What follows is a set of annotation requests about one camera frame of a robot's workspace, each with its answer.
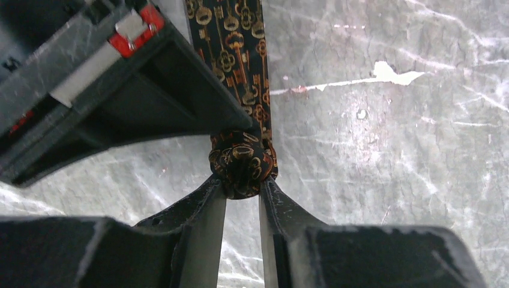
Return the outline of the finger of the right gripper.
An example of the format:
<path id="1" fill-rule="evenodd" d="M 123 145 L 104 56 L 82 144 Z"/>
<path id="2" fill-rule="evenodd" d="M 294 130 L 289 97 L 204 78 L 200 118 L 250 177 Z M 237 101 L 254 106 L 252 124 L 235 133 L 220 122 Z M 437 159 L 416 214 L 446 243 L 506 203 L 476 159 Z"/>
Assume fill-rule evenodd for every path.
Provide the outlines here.
<path id="1" fill-rule="evenodd" d="M 110 148 L 248 128 L 171 22 L 172 1 L 1 2 L 1 181 Z"/>

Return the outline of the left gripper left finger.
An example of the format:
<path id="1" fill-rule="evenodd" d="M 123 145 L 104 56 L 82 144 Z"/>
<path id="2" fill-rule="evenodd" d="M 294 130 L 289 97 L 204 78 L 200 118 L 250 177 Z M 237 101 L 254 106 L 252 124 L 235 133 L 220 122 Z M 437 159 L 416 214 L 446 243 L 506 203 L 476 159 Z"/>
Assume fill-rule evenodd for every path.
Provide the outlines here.
<path id="1" fill-rule="evenodd" d="M 2 287 L 215 287 L 223 185 L 134 226 L 110 217 L 1 217 Z"/>

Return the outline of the brown patterned necktie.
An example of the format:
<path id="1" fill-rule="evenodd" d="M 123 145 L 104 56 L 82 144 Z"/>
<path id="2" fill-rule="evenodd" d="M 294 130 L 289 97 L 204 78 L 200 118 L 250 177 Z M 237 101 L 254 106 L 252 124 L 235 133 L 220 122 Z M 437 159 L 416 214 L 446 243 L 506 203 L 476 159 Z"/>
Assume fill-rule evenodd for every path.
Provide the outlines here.
<path id="1" fill-rule="evenodd" d="M 222 180 L 227 198 L 254 197 L 265 180 L 279 174 L 262 3 L 184 3 L 194 49 L 253 121 L 250 128 L 211 135 L 211 171 Z"/>

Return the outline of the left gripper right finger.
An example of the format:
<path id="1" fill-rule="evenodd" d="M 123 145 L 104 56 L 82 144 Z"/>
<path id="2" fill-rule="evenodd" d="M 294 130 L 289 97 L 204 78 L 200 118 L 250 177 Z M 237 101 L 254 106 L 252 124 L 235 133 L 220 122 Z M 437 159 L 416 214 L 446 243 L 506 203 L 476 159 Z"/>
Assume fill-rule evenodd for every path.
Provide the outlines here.
<path id="1" fill-rule="evenodd" d="M 259 193 L 266 287 L 485 287 L 463 241 L 439 226 L 330 225 L 268 178 Z"/>

